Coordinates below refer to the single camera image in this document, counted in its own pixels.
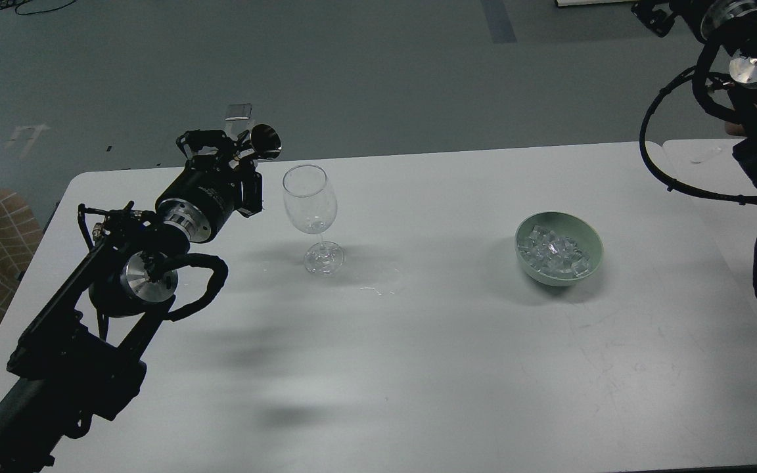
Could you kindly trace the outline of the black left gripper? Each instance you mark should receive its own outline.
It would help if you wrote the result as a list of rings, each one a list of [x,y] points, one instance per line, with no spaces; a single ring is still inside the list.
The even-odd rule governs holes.
[[[267,152],[265,129],[186,131],[176,139],[183,171],[157,198],[155,210],[192,243],[215,239],[232,215],[250,218],[264,208],[264,177],[256,162]]]

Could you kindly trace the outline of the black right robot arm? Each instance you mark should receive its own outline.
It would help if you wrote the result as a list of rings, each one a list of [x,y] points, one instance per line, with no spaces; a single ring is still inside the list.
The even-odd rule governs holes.
[[[734,161],[757,189],[757,1],[637,1],[631,12],[642,25],[664,37],[681,18],[702,45],[697,61],[658,92],[639,127],[643,164],[667,191],[740,206],[757,206],[757,195],[724,194],[673,179],[658,167],[646,145],[649,123],[661,102],[678,87],[690,84],[703,112],[738,126],[742,140],[733,146]]]

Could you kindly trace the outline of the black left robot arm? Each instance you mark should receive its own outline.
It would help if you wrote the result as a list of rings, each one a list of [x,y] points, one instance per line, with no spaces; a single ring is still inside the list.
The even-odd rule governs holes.
[[[274,160],[269,125],[230,137],[186,131],[176,140],[183,171],[153,210],[78,207],[88,253],[19,336],[0,401],[0,472],[39,472],[61,438],[84,437],[93,417],[112,421],[139,394],[142,356],[165,321],[207,308],[227,279],[221,258],[193,254],[234,213],[264,208],[256,162]]]

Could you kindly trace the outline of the person forearm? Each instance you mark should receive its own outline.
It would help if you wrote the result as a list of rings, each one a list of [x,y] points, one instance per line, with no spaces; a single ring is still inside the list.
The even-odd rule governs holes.
[[[725,121],[723,124],[724,131],[730,137],[747,137],[745,126]]]

